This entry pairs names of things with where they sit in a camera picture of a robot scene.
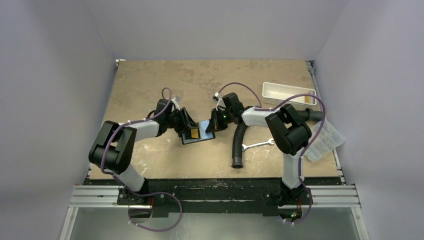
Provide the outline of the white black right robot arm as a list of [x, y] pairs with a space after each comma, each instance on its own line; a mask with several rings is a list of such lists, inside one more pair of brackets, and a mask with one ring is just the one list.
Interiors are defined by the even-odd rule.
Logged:
[[303, 111], [296, 110], [291, 104], [280, 108], [261, 110], [256, 106], [244, 106], [234, 92], [219, 97], [223, 105], [211, 111], [206, 133], [223, 131], [230, 123], [237, 125], [232, 141], [232, 168], [243, 168], [243, 139], [248, 127], [266, 127], [274, 144], [282, 152], [283, 174], [280, 196], [288, 204], [300, 198], [304, 190], [302, 150], [308, 144], [312, 131], [306, 124]]

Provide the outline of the black leather card holder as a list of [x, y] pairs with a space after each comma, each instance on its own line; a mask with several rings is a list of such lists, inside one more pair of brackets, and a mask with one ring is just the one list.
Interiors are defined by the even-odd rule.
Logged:
[[189, 129], [183, 132], [181, 135], [182, 144], [188, 145], [215, 139], [216, 136], [214, 132], [206, 132], [209, 123], [209, 120], [200, 121], [197, 123], [197, 128]]

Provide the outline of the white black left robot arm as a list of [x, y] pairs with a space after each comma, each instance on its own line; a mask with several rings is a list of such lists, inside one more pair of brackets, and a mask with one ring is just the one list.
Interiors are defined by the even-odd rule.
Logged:
[[131, 165], [135, 143], [155, 138], [173, 129], [182, 138], [199, 129], [184, 107], [168, 99], [157, 102], [154, 115], [147, 119], [118, 123], [107, 120], [101, 126], [89, 151], [88, 160], [107, 175], [113, 176], [130, 190], [129, 197], [138, 205], [146, 203], [149, 191], [143, 185], [146, 178]]

